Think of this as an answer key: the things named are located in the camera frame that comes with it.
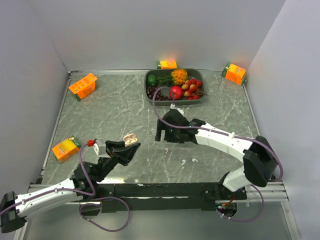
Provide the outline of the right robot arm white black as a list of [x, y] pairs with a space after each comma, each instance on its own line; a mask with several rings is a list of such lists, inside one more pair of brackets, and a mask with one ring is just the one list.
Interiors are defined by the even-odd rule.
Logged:
[[217, 149], [241, 162], [240, 168], [227, 172], [218, 184], [218, 193], [223, 199], [230, 199], [247, 185], [263, 188], [272, 180], [276, 168], [283, 170], [277, 155], [263, 136], [239, 136], [197, 118], [189, 121], [178, 109], [170, 109], [157, 119], [155, 140], [160, 141], [162, 135], [168, 143], [192, 142]]

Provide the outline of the pink earbuds charging case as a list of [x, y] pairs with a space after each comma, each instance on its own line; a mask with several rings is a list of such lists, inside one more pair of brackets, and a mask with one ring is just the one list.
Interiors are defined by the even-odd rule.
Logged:
[[131, 146], [133, 144], [138, 143], [138, 138], [137, 138], [136, 134], [130, 133], [130, 134], [127, 134], [123, 137], [123, 142], [124, 142], [124, 146], [128, 147], [128, 146]]

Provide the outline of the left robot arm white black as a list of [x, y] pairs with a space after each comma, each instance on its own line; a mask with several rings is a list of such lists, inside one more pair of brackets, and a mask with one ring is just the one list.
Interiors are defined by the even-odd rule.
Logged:
[[98, 141], [88, 140], [78, 152], [79, 164], [73, 175], [60, 183], [25, 194], [6, 193], [0, 202], [0, 230], [10, 233], [22, 228], [32, 217], [61, 205], [80, 200], [93, 201], [99, 195], [99, 183], [116, 165], [127, 166], [134, 158], [141, 143], [106, 141], [102, 148], [106, 154], [98, 163], [85, 162], [82, 151]]

